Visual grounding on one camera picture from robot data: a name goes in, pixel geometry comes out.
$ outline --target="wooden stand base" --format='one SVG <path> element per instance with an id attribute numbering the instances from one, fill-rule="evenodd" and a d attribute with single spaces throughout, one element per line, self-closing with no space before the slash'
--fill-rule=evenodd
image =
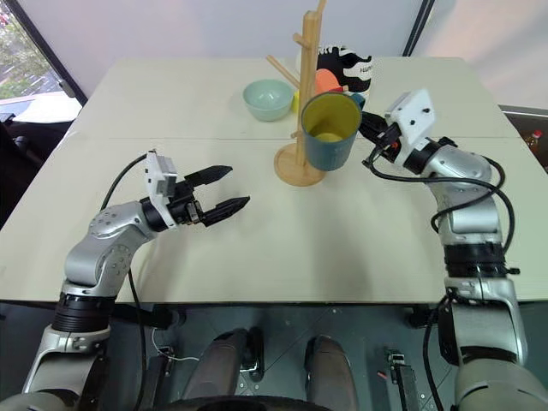
<path id="1" fill-rule="evenodd" d="M 277 152 L 274 157 L 274 169 L 277 176 L 297 187 L 312 186 L 321 182 L 325 171 L 314 169 L 308 162 L 305 162 L 304 166 L 297 165 L 296 155 L 296 143 L 284 146 Z"/>

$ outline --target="light green bowl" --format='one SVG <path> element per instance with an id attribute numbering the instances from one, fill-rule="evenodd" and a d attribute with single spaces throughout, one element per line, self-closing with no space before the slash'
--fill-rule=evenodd
<path id="1" fill-rule="evenodd" d="M 253 116 L 262 122 L 273 122 L 288 114 L 293 89 L 280 80 L 259 80 L 243 91 L 243 100 Z"/>

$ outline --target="blue mug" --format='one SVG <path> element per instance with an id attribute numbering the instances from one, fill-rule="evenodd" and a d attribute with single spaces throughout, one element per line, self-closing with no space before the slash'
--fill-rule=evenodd
<path id="1" fill-rule="evenodd" d="M 361 124 L 361 109 L 345 94 L 325 92 L 308 101 L 301 123 L 308 163 L 318 170 L 333 171 L 350 155 Z"/>

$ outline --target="white tabletop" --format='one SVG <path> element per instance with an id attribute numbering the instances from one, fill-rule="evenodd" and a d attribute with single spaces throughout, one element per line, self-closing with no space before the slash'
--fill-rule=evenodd
<path id="1" fill-rule="evenodd" d="M 444 61 L 460 65 L 459 61 Z M 242 62 L 241 71 L 246 62 Z M 100 138 L 99 124 L 104 123 L 103 116 L 110 117 L 105 110 L 90 107 L 99 108 L 101 99 L 112 103 L 104 95 L 104 85 L 101 90 L 0 231 L 0 300 L 57 299 L 65 256 L 86 233 L 114 176 L 151 148 L 172 157 L 180 176 L 212 164 L 234 167 L 220 182 L 196 190 L 204 209 L 235 196 L 251 195 L 251 201 L 230 219 L 210 228 L 184 226 L 176 232 L 164 232 L 144 246 L 133 263 L 143 301 L 430 302 L 443 293 L 443 249 L 429 226 L 435 201 L 422 185 L 385 182 L 371 175 L 360 163 L 372 149 L 368 141 L 358 139 L 347 164 L 329 173 L 321 183 L 294 188 L 281 182 L 273 169 L 274 155 L 289 142 L 287 137 L 230 140 L 202 135 L 183 139 L 165 136 L 166 130 L 176 126 L 174 122 L 167 126 L 156 122 L 154 136 L 128 136 L 129 130 L 142 132 L 134 123 L 128 124 L 123 134 Z M 203 100 L 196 103 L 205 107 L 201 104 L 205 104 Z M 293 128 L 294 117 L 259 123 L 247 113 L 238 114 L 240 108 L 236 106 L 242 106 L 241 101 L 235 100 L 234 107 L 217 105 L 218 112 L 234 111 L 232 117 L 227 116 L 234 129 L 237 124 L 242 130 L 264 127 L 273 136 L 285 133 L 286 122 L 288 129 Z M 123 111 L 129 116 L 130 103 L 127 106 Z M 139 118 L 140 105 L 134 107 L 133 117 Z M 169 106 L 163 109 L 172 110 Z M 158 116 L 163 112 L 151 110 Z M 193 124 L 190 128 L 197 127 L 195 117 L 204 118 L 200 113 L 179 117 L 181 132 L 185 119 Z M 484 120 L 491 125 L 503 124 L 496 116 Z M 113 124 L 121 132 L 122 124 Z M 518 297 L 546 299 L 543 241 L 548 221 L 537 217 L 536 212 L 548 206 L 545 172 L 521 139 L 490 134 L 469 137 L 472 135 L 456 141 L 464 150 L 498 160 L 507 172 L 504 190 L 517 215 L 508 262 L 522 270 L 521 276 L 515 277 Z M 384 168 L 396 172 L 390 164 Z M 112 203 L 144 197 L 143 178 L 142 167 L 132 170 Z M 505 231 L 507 218 L 503 208 L 499 209 Z M 131 300 L 125 284 L 118 301 Z"/>
<path id="2" fill-rule="evenodd" d="M 438 119 L 433 137 L 519 137 L 460 58 L 379 57 L 373 70 L 368 111 L 383 115 L 403 92 L 426 87 Z M 264 78 L 283 77 L 261 58 L 122 60 L 72 129 L 93 139 L 284 138 L 295 131 L 292 116 L 272 127 L 254 121 L 241 101 L 245 86 Z"/>

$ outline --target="black cable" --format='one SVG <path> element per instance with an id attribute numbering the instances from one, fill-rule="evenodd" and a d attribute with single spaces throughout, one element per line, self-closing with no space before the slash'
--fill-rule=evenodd
<path id="1" fill-rule="evenodd" d="M 428 355 L 428 344 L 430 342 L 430 334 L 432 333 L 432 326 L 434 325 L 434 322 L 438 318 L 439 309 L 441 308 L 443 304 L 445 304 L 446 301 L 447 301 L 447 295 L 444 295 L 444 298 L 442 298 L 439 301 L 439 303 L 436 305 L 436 308 L 430 311 L 430 315 L 428 316 L 428 321 L 426 322 L 425 336 L 424 336 L 424 339 L 422 340 L 422 360 L 425 363 L 426 379 L 428 380 L 428 385 L 430 386 L 432 398 L 434 399 L 434 402 L 436 403 L 436 408 L 438 409 L 438 411 L 443 411 L 444 405 L 442 404 L 442 400 L 439 398 L 438 388 L 436 387 L 436 383 L 434 382 L 434 377 L 432 376 L 432 369 L 430 368 L 430 357 Z"/>
<path id="2" fill-rule="evenodd" d="M 487 162 L 497 170 L 497 172 L 498 172 L 498 184 L 497 184 L 496 187 L 501 188 L 504 185 L 504 182 L 506 181 L 506 174 L 504 173 L 503 167 L 499 163 L 497 163 L 495 160 L 491 160 L 490 158 L 485 157 L 485 156 L 483 156 L 483 158 L 485 160 L 487 160 Z M 491 197 L 494 193 L 495 193 L 494 191 L 489 190 L 487 193 L 481 195 L 480 197 L 478 197 L 476 199 L 467 201 L 467 202 L 459 204 L 459 205 L 453 205 L 452 207 L 445 208 L 442 211 L 438 211 L 430 219 L 430 225 L 432 226 L 433 230 L 438 233 L 439 232 L 439 227 L 437 225 L 437 222 L 441 217 L 443 217 L 443 216 L 445 216 L 445 215 L 447 215 L 447 214 L 449 214 L 453 211 L 461 210 L 463 208 L 467 208 L 467 207 L 479 204 L 481 201 Z"/>
<path id="3" fill-rule="evenodd" d="M 109 191 L 104 197 L 103 204 L 101 205 L 101 210 L 104 210 L 109 204 L 110 197 L 114 193 L 116 186 L 120 180 L 130 171 L 136 164 L 140 163 L 146 158 L 146 154 L 137 157 L 134 161 L 129 163 L 118 176 L 114 179 L 110 185 Z M 139 337 L 140 337 L 140 387 L 139 394 L 137 395 L 137 400 L 135 401 L 134 411 L 140 409 L 140 404 L 143 401 L 143 395 L 145 393 L 145 380 L 146 380 L 146 340 L 145 340 L 145 326 L 143 325 L 142 317 L 140 316 L 140 301 L 139 296 L 137 295 L 137 290 L 135 289 L 134 276 L 131 272 L 131 268 L 128 271 L 129 287 L 131 288 L 131 294 L 134 297 L 135 308 L 137 310 L 137 324 L 139 325 Z"/>
<path id="4" fill-rule="evenodd" d="M 383 178 L 385 180 L 391 180 L 393 182 L 423 182 L 423 183 L 433 183 L 433 182 L 466 182 L 469 184 L 475 184 L 477 186 L 488 188 L 492 194 L 496 194 L 504 203 L 506 206 L 506 209 L 508 210 L 508 217 L 509 217 L 509 227 L 508 227 L 508 235 L 506 236 L 506 242 L 504 243 L 503 250 L 506 253 L 512 243 L 512 239 L 514 238 L 514 231 L 515 231 L 515 214 L 514 214 L 514 207 L 512 206 L 511 201 L 506 196 L 506 194 L 497 186 L 493 186 L 489 182 L 483 182 L 481 180 L 477 180 L 475 178 L 466 178 L 466 177 L 402 177 L 402 176 L 392 176 L 389 174 L 385 174 L 375 168 L 375 161 L 379 157 L 380 153 L 383 151 L 382 147 L 375 147 L 375 149 L 371 152 L 369 155 L 369 158 L 367 159 L 366 166 L 369 167 L 369 170 L 371 172 L 379 177 Z"/>

